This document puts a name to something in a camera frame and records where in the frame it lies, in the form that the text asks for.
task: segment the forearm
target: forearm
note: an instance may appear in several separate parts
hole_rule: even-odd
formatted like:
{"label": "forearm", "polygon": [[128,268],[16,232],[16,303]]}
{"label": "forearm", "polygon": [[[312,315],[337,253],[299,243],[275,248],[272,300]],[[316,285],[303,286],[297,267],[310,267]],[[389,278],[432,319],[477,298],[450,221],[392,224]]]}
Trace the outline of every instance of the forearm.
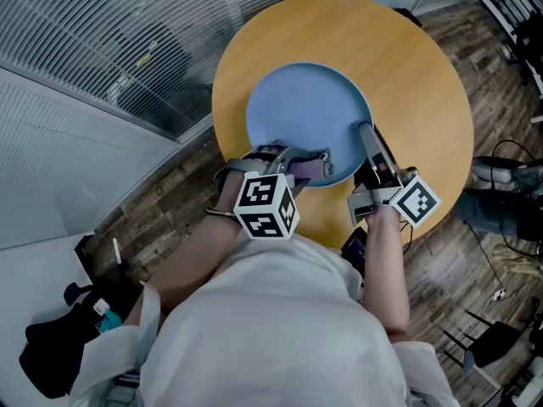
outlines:
{"label": "forearm", "polygon": [[[243,174],[231,173],[215,209],[232,212]],[[185,301],[213,275],[232,248],[241,226],[226,217],[208,215],[193,233],[167,259],[162,261],[148,284],[160,295],[166,315]],[[125,325],[137,325],[143,296],[140,296]]]}
{"label": "forearm", "polygon": [[400,218],[386,208],[368,221],[364,308],[381,322],[390,340],[407,338],[407,297]]}

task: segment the chair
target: chair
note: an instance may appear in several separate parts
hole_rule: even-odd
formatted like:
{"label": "chair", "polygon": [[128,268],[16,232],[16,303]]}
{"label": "chair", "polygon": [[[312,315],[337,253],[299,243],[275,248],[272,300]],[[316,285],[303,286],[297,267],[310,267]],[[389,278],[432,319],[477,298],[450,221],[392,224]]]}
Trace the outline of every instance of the chair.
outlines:
{"label": "chair", "polygon": [[407,10],[406,8],[395,8],[394,9],[398,14],[400,15],[403,15],[404,17],[406,17],[408,20],[410,20],[411,22],[413,22],[416,26],[418,27],[423,27],[423,23],[421,23],[418,18],[413,15],[409,10]]}
{"label": "chair", "polygon": [[472,341],[471,345],[466,346],[458,339],[453,337],[448,331],[444,330],[443,333],[453,341],[458,347],[464,350],[463,363],[455,358],[448,351],[445,351],[445,355],[462,368],[463,373],[470,371],[474,365],[478,368],[483,368],[497,360],[501,359],[512,346],[517,342],[522,334],[522,331],[508,326],[502,322],[489,323],[480,316],[466,310],[466,313],[489,328],[477,339],[464,333],[465,337]]}
{"label": "chair", "polygon": [[543,74],[543,33],[541,32],[543,15],[532,12],[529,18],[520,23],[513,34],[517,36],[518,58],[525,59],[538,74]]}

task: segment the light blue tray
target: light blue tray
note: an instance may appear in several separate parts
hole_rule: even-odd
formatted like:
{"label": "light blue tray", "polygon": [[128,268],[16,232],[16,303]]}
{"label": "light blue tray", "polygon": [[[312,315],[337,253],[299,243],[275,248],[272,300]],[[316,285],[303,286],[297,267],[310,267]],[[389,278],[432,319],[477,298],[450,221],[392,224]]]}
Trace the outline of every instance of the light blue tray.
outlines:
{"label": "light blue tray", "polygon": [[346,180],[367,157],[358,136],[358,125],[372,122],[367,101],[351,80],[322,64],[298,62],[270,72],[251,92],[246,118],[253,147],[283,140],[303,149],[330,148],[333,175],[308,187]]}

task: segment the phone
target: phone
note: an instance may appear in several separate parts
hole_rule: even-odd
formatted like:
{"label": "phone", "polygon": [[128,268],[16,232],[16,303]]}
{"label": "phone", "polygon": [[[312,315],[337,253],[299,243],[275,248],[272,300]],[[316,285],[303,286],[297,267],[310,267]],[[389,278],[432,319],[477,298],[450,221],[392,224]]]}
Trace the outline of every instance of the phone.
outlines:
{"label": "phone", "polygon": [[366,270],[366,239],[366,231],[357,227],[341,248],[341,257],[348,260],[353,268],[361,274],[362,280]]}

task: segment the white shirt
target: white shirt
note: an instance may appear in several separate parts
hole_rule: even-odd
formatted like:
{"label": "white shirt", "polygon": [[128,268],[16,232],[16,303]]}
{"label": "white shirt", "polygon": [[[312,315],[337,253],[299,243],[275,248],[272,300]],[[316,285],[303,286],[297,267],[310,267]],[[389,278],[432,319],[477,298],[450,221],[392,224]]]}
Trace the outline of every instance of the white shirt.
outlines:
{"label": "white shirt", "polygon": [[349,263],[302,237],[252,241],[167,318],[146,407],[458,406],[432,346],[390,344]]}

